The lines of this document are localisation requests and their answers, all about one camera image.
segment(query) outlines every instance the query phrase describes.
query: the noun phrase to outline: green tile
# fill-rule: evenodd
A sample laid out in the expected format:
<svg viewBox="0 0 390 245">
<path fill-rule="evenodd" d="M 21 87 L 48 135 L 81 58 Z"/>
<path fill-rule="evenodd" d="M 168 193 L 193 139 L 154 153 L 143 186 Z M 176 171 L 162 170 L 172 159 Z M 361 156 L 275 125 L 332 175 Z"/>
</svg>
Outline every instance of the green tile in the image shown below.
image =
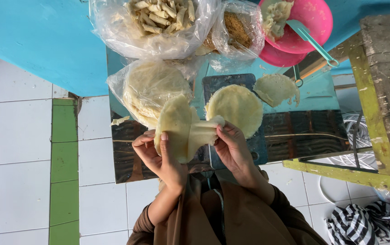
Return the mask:
<svg viewBox="0 0 390 245">
<path fill-rule="evenodd" d="M 78 180 L 78 141 L 52 143 L 51 183 Z"/>
<path fill-rule="evenodd" d="M 52 142 L 78 141 L 77 115 L 73 105 L 53 105 Z"/>
<path fill-rule="evenodd" d="M 78 180 L 51 184 L 50 226 L 79 219 Z"/>
<path fill-rule="evenodd" d="M 53 99 L 53 105 L 77 105 L 77 100 L 70 98 L 55 98 Z"/>
<path fill-rule="evenodd" d="M 80 222 L 73 221 L 61 225 L 50 226 L 49 245 L 79 245 Z"/>
</svg>

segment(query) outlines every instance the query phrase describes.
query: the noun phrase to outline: teal spatula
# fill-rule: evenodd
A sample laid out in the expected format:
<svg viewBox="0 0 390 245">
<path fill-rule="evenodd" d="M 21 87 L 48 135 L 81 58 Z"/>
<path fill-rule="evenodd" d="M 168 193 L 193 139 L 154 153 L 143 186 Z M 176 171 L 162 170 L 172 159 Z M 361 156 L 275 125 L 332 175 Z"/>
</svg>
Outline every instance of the teal spatula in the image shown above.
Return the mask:
<svg viewBox="0 0 390 245">
<path fill-rule="evenodd" d="M 304 40 L 309 41 L 313 47 L 316 48 L 316 50 L 327 60 L 327 63 L 330 66 L 338 67 L 340 64 L 339 62 L 331 57 L 331 55 L 326 52 L 323 47 L 319 45 L 311 36 L 310 36 L 310 30 L 305 27 L 304 24 L 301 23 L 299 20 L 286 20 L 286 23 Z"/>
</svg>

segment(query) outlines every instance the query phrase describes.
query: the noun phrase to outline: brown sleeve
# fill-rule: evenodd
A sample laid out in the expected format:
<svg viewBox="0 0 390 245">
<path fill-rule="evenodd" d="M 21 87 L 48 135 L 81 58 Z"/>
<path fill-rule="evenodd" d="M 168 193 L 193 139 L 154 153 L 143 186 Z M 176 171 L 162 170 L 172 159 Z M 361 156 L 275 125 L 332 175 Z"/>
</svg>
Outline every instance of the brown sleeve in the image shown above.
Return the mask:
<svg viewBox="0 0 390 245">
<path fill-rule="evenodd" d="M 274 201 L 270 207 L 285 224 L 297 244 L 327 244 L 306 222 L 304 216 L 292 207 L 289 200 L 276 186 Z"/>
<path fill-rule="evenodd" d="M 149 205 L 150 204 L 143 209 L 142 214 L 140 214 L 139 218 L 137 218 L 127 245 L 153 245 L 154 225 L 148 217 Z"/>
</svg>

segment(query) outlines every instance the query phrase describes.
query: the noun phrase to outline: wooden leg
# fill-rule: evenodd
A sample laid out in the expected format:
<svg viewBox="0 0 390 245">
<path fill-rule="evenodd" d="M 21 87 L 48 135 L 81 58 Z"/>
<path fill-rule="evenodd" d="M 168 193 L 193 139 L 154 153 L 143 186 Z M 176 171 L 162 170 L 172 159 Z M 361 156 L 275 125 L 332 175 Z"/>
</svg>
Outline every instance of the wooden leg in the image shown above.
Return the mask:
<svg viewBox="0 0 390 245">
<path fill-rule="evenodd" d="M 378 95 L 375 92 L 374 81 L 363 46 L 351 50 L 349 60 L 371 137 L 372 148 L 377 159 L 378 172 L 390 175 L 390 143 L 384 127 L 384 115 L 378 106 Z"/>
<path fill-rule="evenodd" d="M 317 174 L 341 181 L 348 181 L 390 191 L 390 175 L 378 174 L 365 169 L 357 170 L 355 167 L 319 164 L 299 161 L 298 159 L 284 160 L 283 166 L 311 174 Z"/>
</svg>

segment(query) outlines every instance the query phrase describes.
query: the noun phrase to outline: pink bowl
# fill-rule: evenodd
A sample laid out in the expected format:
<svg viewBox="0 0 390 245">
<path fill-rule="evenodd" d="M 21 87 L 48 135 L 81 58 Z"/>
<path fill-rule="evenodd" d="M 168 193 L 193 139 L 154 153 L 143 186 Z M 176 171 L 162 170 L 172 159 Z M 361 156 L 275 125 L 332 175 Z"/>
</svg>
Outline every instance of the pink bowl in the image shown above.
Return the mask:
<svg viewBox="0 0 390 245">
<path fill-rule="evenodd" d="M 265 1 L 261 0 L 258 4 L 262 9 Z M 292 10 L 290 11 L 290 20 L 299 20 L 310 30 L 310 36 L 320 45 L 323 45 L 330 37 L 333 30 L 333 16 L 328 5 L 323 0 L 295 0 Z M 287 53 L 302 54 L 315 50 L 310 42 L 304 41 L 295 31 L 286 25 L 284 36 L 276 42 L 266 41 L 273 47 Z"/>
<path fill-rule="evenodd" d="M 277 67 L 289 67 L 300 63 L 306 57 L 306 55 L 307 53 L 286 53 L 284 51 L 272 47 L 272 45 L 265 41 L 265 47 L 263 48 L 259 57 L 268 64 Z"/>
</svg>

